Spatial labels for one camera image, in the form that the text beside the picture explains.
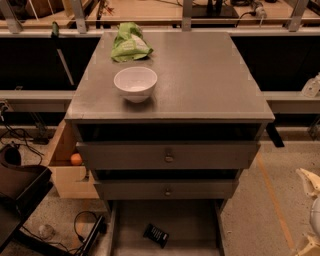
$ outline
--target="green cloth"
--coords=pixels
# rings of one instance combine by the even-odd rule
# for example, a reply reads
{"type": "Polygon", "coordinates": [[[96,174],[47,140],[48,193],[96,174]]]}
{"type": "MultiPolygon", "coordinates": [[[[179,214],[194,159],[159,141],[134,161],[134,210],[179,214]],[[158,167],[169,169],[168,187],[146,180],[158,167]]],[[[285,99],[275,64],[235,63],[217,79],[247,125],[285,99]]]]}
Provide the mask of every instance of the green cloth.
{"type": "Polygon", "coordinates": [[[153,49],[143,40],[141,28],[134,22],[120,23],[114,40],[111,58],[117,62],[137,60],[148,56],[153,49]]]}

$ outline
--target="drawer front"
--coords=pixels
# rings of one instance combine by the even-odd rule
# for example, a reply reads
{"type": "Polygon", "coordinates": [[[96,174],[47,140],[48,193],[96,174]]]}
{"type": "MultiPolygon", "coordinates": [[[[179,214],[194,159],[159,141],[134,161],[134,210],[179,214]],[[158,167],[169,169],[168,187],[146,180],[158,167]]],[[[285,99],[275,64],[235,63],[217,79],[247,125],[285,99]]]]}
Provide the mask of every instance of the drawer front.
{"type": "Polygon", "coordinates": [[[245,169],[257,142],[216,144],[78,143],[89,169],[245,169]]]}
{"type": "Polygon", "coordinates": [[[232,197],[237,185],[235,180],[111,180],[96,182],[95,187],[103,200],[169,200],[227,199],[232,197]]]}

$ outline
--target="electrical outlet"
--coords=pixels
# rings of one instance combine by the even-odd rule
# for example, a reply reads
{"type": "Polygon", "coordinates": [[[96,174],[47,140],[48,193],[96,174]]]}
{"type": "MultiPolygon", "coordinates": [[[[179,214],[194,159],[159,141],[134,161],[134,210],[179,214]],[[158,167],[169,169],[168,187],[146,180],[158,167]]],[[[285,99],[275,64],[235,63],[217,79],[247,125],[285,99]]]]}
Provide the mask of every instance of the electrical outlet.
{"type": "Polygon", "coordinates": [[[10,112],[13,112],[13,108],[11,107],[11,105],[9,104],[9,102],[7,100],[3,100],[3,99],[0,99],[0,108],[5,105],[7,107],[7,110],[6,111],[10,111],[10,112]]]}

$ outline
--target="wooden drawer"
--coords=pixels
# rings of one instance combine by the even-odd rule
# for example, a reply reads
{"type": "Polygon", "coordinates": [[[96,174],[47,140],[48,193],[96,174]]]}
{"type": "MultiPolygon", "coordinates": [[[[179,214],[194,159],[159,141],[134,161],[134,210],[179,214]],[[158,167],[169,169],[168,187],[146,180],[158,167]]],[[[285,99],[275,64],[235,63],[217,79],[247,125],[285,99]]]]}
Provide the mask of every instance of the wooden drawer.
{"type": "Polygon", "coordinates": [[[245,169],[257,142],[77,143],[89,169],[245,169]]]}

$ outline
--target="drawer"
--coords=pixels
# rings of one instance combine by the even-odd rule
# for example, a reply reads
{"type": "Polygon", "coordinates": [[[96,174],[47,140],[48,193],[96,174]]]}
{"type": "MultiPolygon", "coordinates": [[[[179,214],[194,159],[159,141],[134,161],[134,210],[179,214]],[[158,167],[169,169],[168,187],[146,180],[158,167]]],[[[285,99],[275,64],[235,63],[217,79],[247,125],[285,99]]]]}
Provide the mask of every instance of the drawer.
{"type": "Polygon", "coordinates": [[[99,198],[107,200],[228,199],[234,180],[109,180],[95,183],[99,198]]]}
{"type": "Polygon", "coordinates": [[[77,143],[89,169],[246,169],[257,142],[77,143]]]}
{"type": "Polygon", "coordinates": [[[106,255],[219,256],[224,232],[213,200],[114,201],[106,255]],[[149,225],[165,232],[166,243],[145,236],[149,225]]]}

